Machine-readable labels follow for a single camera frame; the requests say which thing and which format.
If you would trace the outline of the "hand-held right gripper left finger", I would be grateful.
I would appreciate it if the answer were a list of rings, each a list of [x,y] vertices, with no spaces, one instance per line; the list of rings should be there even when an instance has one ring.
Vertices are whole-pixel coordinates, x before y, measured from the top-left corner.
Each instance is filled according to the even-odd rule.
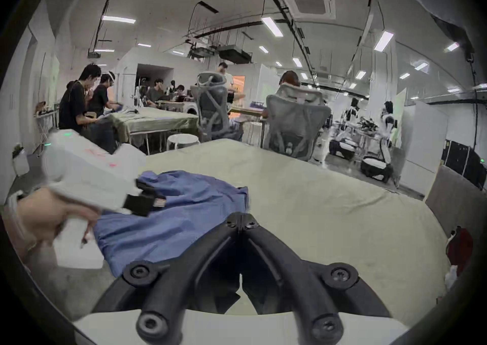
[[[135,260],[102,294],[92,313],[139,309],[144,342],[180,342],[187,309],[224,314],[240,299],[239,238],[244,213],[229,214],[178,257]]]

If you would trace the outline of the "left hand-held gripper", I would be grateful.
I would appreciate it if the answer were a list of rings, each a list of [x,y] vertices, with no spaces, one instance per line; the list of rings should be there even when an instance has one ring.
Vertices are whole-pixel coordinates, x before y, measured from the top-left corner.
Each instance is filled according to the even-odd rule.
[[[147,216],[164,208],[166,196],[137,179],[146,155],[124,143],[113,154],[73,130],[52,134],[42,156],[48,187],[55,194],[89,208],[118,212],[122,209]],[[57,265],[68,269],[100,269],[104,257],[93,237],[85,239],[88,220],[69,215],[53,241]]]

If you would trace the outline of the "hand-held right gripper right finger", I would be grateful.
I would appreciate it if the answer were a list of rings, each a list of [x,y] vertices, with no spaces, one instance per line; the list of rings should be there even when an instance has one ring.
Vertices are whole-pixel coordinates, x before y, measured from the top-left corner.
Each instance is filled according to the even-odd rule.
[[[293,312],[300,342],[342,339],[339,312],[392,317],[353,266],[302,260],[251,214],[242,214],[242,289],[259,315]]]

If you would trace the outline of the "person's left hand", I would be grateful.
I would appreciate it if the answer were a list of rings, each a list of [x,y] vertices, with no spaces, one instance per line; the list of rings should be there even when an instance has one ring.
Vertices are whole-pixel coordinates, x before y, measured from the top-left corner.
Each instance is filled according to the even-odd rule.
[[[101,209],[65,198],[43,187],[18,200],[15,214],[25,231],[36,241],[52,243],[70,218],[87,221],[87,233],[100,218]]]

